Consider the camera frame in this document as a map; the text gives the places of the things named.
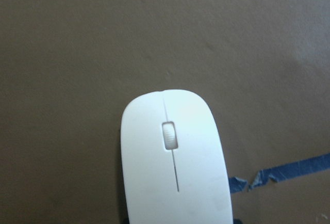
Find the white computer mouse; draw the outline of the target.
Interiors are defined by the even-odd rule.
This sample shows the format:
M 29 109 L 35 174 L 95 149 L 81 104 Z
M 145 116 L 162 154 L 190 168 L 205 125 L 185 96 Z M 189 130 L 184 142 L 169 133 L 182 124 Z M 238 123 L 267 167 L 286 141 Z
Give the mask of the white computer mouse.
M 130 223 L 233 223 L 220 136 L 196 93 L 132 100 L 121 121 L 121 159 Z

